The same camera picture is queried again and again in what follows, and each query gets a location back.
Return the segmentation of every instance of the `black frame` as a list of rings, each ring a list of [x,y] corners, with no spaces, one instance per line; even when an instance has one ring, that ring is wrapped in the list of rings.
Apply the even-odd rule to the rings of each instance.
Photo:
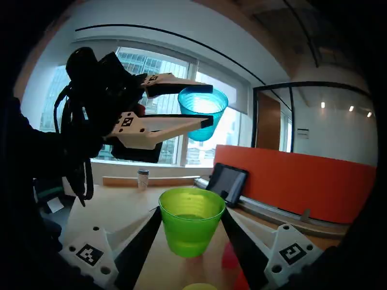
[[[240,192],[233,196],[233,199],[232,199],[231,202],[228,202],[228,201],[225,200],[227,206],[229,206],[231,208],[234,208],[234,207],[237,206],[239,198],[240,198],[240,196],[241,196],[241,194],[242,194],[242,192],[244,190],[247,178],[249,177],[249,172],[247,170],[243,170],[243,169],[240,169],[240,168],[237,168],[237,167],[233,167],[233,166],[229,166],[229,165],[217,162],[214,165],[214,170],[213,170],[211,178],[209,179],[209,182],[208,182],[208,185],[206,187],[206,190],[210,190],[211,191],[211,187],[216,183],[216,181],[218,181],[218,177],[219,177],[219,174],[221,173],[221,171],[217,172],[217,170],[216,170],[217,168],[228,168],[228,169],[231,169],[231,170],[234,170],[234,171],[238,171],[238,172],[241,172],[241,173],[245,174],[245,178],[244,178],[242,187],[240,189]]]
[[[274,90],[279,88],[289,88],[289,95],[290,95],[290,106],[291,109],[289,110],[292,112],[292,140],[291,140],[291,148],[290,152],[294,151],[294,133],[295,133],[295,114],[294,114],[294,100],[293,100],[293,87],[334,87],[334,88],[341,88],[346,89],[349,91],[352,91],[354,93],[366,96],[368,98],[371,98],[370,93],[358,88],[354,87],[348,84],[342,84],[342,83],[336,83],[336,82],[325,82],[325,81],[303,81],[303,82],[290,82],[290,83],[278,83],[273,85],[267,85],[267,86],[260,86],[260,87],[254,87],[253,88],[253,131],[252,131],[252,138],[251,138],[251,147],[255,147],[255,143],[257,141],[258,136],[258,126],[257,122],[259,120],[258,116],[258,92],[266,91],[266,90]]]
[[[100,289],[93,283],[86,283],[80,279],[75,269],[70,267],[62,261],[59,257],[52,255],[48,248],[31,247],[31,240],[28,239],[27,233],[30,231],[23,231],[23,236],[13,231],[20,224],[25,221],[30,221],[34,217],[33,212],[25,207],[26,211],[21,211],[15,215],[15,204],[23,201],[17,194],[13,193],[7,186],[7,159],[5,158],[6,139],[8,135],[6,132],[7,121],[7,97],[12,95],[16,78],[20,73],[23,63],[26,60],[28,53],[33,46],[41,38],[43,31],[52,23],[53,19],[67,8],[67,5],[72,3],[72,0],[59,1],[45,1],[44,5],[40,5],[41,9],[36,9],[36,3],[32,1],[20,1],[18,5],[8,5],[3,9],[4,18],[2,18],[3,26],[10,29],[5,29],[3,38],[7,43],[12,45],[4,46],[3,55],[5,61],[5,68],[7,73],[4,74],[3,81],[3,98],[0,102],[3,106],[1,109],[0,130],[1,139],[1,154],[0,167],[2,166],[4,174],[1,175],[1,184],[3,194],[1,201],[3,204],[3,216],[6,229],[12,230],[4,240],[4,245],[7,250],[4,252],[3,261],[7,264],[5,269],[7,277],[4,283],[7,286],[12,285],[15,288],[16,283],[20,283],[31,287],[32,285],[39,285],[40,288],[45,286],[52,287],[53,283],[60,289],[70,289],[77,287],[83,289]],[[385,167],[384,142],[385,135],[384,127],[381,125],[385,114],[383,114],[384,100],[385,100],[385,84],[386,84],[386,59],[383,58],[387,50],[387,44],[381,39],[381,35],[386,34],[386,16],[384,3],[375,2],[368,3],[365,1],[320,1],[308,0],[313,6],[317,8],[322,14],[343,32],[347,38],[349,45],[353,48],[359,66],[364,72],[370,92],[374,98],[374,109],[378,131],[378,167],[376,170],[376,181],[372,192],[366,201],[362,211],[349,228],[347,234],[337,247],[334,253],[326,251],[326,261],[318,265],[318,269],[303,270],[306,275],[293,277],[288,285],[282,289],[328,289],[334,286],[335,288],[343,289],[381,289],[382,273],[385,269],[385,260],[387,252],[385,249],[385,241],[378,237],[375,233],[379,233],[385,227],[384,220],[380,215],[385,212],[386,200],[386,186],[383,184],[385,175],[383,169]],[[42,241],[37,245],[44,245],[45,239],[43,236],[45,232],[42,230],[41,222],[34,219],[30,223],[35,225],[34,235],[36,240]],[[29,259],[29,267],[25,269],[18,267],[20,262],[15,261],[14,252],[11,249],[17,249],[15,253],[23,253],[24,259]],[[34,270],[41,270],[39,276],[33,276],[31,273]]]

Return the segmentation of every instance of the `wooden desk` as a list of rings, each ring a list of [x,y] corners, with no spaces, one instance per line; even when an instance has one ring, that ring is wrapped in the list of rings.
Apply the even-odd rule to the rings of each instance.
[[[64,233],[64,245],[96,225],[104,227],[109,232],[127,226],[155,208],[160,195],[170,188],[173,187],[154,187],[148,188],[145,192],[138,192],[137,188],[109,188],[95,185],[94,197],[86,201],[86,207],[82,207],[76,199]],[[237,211],[272,228],[278,227],[240,210]],[[322,249],[339,242],[309,238]],[[219,223],[206,252],[201,257],[185,259],[169,250],[161,223],[135,289],[181,290],[192,283],[210,283],[218,290],[233,289],[240,269],[222,269],[222,254],[227,242],[227,234],[222,223]]]

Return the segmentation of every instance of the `window sill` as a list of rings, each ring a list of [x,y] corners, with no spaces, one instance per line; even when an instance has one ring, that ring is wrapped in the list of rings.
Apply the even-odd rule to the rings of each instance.
[[[104,163],[104,164],[115,164],[115,165],[127,165],[127,166],[136,166],[136,167],[173,167],[173,168],[184,168],[182,166],[177,166],[175,164],[158,164],[158,163],[142,163],[142,162],[125,162],[125,161],[111,161],[111,160],[100,160],[100,159],[91,159],[92,163]]]

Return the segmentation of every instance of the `window frame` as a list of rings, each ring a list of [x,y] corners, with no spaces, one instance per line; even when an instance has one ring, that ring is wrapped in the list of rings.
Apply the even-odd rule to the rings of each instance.
[[[72,43],[74,46],[79,46],[83,43],[88,43],[87,41],[79,41]],[[98,44],[97,40],[93,40],[93,44]],[[228,84],[232,87],[235,87],[237,89],[237,97],[240,94],[246,93],[246,101],[248,100],[248,91],[249,88],[251,87],[248,81],[242,79],[239,76],[236,76],[233,72],[229,72],[228,70],[223,70],[221,66],[214,65],[212,67],[212,63],[210,61],[202,61],[196,57],[191,57],[186,54],[183,54],[178,51],[174,51],[165,47],[153,45],[153,44],[148,44],[148,43],[140,43],[140,42],[135,42],[135,41],[122,41],[122,40],[116,40],[115,41],[115,50],[114,52],[122,52],[122,50],[125,50],[127,48],[128,50],[141,50],[144,51],[147,56],[153,57],[153,58],[158,58],[160,60],[166,60],[166,61],[171,61],[171,60],[179,60],[181,63],[188,63],[188,68],[187,68],[187,79],[195,81],[196,79],[196,74],[197,72],[204,73],[208,75],[209,77],[218,79],[219,81]],[[241,142],[241,124],[242,124],[242,114],[245,114],[248,116],[248,113],[246,112],[241,112],[239,110],[236,110],[237,112],[240,113],[239,115],[239,120],[236,123],[238,124],[239,129],[238,129],[238,145],[240,145]],[[160,167],[192,167],[190,165],[187,165],[187,153],[188,153],[188,142],[189,138],[188,135],[181,135],[178,136],[178,142],[174,147],[174,153],[173,153],[173,159],[176,159],[176,163],[141,163],[141,162],[128,162],[126,160],[104,160],[104,159],[92,159],[93,162],[99,162],[99,163],[112,163],[112,164],[125,164],[125,165],[133,165],[133,166],[160,166]]]

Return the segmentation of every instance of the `red object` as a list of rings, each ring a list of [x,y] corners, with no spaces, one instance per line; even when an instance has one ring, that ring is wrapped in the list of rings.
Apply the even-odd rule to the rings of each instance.
[[[250,289],[249,284],[247,283],[246,277],[243,274],[243,271],[241,270],[235,282],[234,290],[249,290],[249,289]]]
[[[352,223],[375,181],[376,168],[270,149],[217,145],[214,162],[247,170],[244,196],[299,215]]]
[[[239,261],[237,256],[234,253],[234,249],[230,242],[224,247],[223,257],[222,257],[222,268],[226,269],[235,269],[238,267]]]

